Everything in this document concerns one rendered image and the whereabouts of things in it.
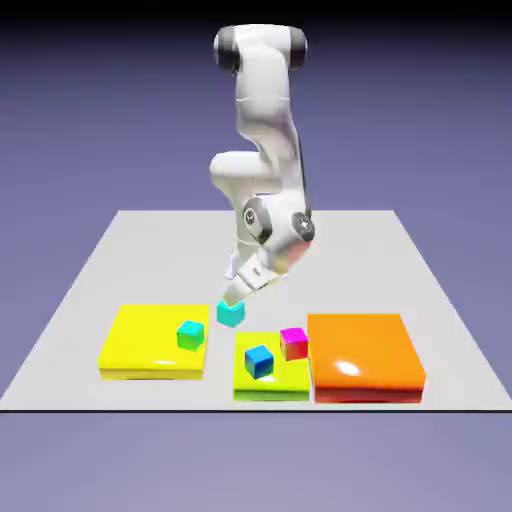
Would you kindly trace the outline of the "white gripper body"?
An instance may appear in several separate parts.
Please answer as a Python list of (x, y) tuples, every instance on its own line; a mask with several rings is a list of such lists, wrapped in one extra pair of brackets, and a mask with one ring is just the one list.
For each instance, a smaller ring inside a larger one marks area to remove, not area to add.
[(227, 286), (222, 294), (222, 300), (229, 307), (233, 307), (239, 302), (245, 300), (254, 291), (255, 289), (242, 278), (234, 278), (228, 281)]

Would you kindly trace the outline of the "small cyan cube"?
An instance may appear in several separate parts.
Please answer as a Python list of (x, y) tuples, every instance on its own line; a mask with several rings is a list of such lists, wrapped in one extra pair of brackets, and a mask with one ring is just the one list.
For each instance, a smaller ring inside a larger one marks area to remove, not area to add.
[(229, 306), (225, 301), (220, 301), (216, 306), (217, 321), (228, 327), (237, 327), (245, 319), (245, 303), (238, 302)]

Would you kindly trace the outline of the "small green cube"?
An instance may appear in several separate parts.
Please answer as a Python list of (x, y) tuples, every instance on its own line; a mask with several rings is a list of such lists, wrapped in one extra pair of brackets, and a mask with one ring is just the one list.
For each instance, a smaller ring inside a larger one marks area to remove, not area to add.
[(192, 320), (185, 320), (176, 331), (179, 348), (196, 351), (205, 340), (204, 324)]

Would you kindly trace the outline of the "small blue cube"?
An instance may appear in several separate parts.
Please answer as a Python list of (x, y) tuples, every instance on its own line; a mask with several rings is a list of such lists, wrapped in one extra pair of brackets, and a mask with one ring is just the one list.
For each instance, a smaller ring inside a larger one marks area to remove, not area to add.
[(253, 379), (260, 379), (273, 373), (274, 356), (265, 345), (255, 346), (245, 351), (244, 365)]

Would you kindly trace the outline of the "small magenta cube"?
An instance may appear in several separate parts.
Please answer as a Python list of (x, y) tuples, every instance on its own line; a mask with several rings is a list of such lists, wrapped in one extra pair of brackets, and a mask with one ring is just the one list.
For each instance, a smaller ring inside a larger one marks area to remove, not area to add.
[(301, 327), (285, 328), (280, 331), (280, 348), (286, 361), (308, 357), (309, 340)]

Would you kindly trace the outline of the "large lime box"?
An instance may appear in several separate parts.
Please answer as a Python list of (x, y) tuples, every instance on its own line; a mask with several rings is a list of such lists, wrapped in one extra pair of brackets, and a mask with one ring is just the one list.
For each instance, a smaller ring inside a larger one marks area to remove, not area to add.
[[(249, 348), (265, 345), (274, 356), (271, 375), (253, 379), (245, 369), (244, 353)], [(239, 332), (234, 355), (233, 398), (239, 401), (302, 401), (310, 394), (308, 359), (286, 361), (277, 332)]]

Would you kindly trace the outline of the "large yellow box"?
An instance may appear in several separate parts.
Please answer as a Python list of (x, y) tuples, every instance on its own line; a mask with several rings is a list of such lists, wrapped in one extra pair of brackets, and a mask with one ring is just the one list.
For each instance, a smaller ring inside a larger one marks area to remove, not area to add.
[[(200, 380), (205, 367), (210, 310), (206, 304), (124, 304), (98, 357), (105, 380)], [(176, 331), (185, 321), (204, 324), (196, 351), (178, 347)]]

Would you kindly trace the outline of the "large orange box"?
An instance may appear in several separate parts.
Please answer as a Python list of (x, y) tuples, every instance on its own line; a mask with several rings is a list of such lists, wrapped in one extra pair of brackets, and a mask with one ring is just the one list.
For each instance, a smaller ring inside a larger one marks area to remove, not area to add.
[(398, 314), (307, 317), (317, 403), (419, 403), (426, 372)]

